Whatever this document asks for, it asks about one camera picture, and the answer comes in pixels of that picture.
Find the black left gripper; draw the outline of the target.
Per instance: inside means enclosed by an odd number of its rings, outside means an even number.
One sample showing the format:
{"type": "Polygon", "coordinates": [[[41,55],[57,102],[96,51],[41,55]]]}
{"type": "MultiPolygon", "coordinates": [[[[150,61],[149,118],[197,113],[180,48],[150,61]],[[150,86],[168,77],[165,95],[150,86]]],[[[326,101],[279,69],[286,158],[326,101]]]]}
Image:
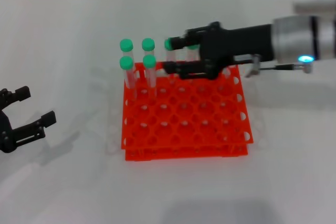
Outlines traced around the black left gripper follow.
{"type": "MultiPolygon", "coordinates": [[[[4,109],[17,101],[23,101],[30,98],[30,90],[28,86],[23,86],[14,92],[7,89],[1,90],[1,109],[4,109]]],[[[40,117],[40,119],[27,125],[12,129],[11,123],[7,115],[1,111],[1,151],[11,153],[16,150],[16,146],[22,146],[38,139],[44,138],[45,128],[56,123],[56,115],[54,111],[50,111],[40,117]]]]}

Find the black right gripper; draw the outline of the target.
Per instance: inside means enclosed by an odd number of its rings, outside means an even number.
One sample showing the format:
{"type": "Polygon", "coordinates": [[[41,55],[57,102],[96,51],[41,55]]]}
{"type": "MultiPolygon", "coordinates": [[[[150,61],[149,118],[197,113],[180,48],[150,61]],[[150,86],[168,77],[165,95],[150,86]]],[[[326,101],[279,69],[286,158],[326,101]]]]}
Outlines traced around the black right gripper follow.
{"type": "Polygon", "coordinates": [[[181,37],[169,38],[173,50],[199,46],[201,61],[165,61],[162,67],[167,74],[180,79],[217,79],[226,67],[237,65],[240,55],[258,55],[260,61],[275,58],[271,42],[271,25],[239,29],[224,29],[220,23],[188,29],[181,37]]]}

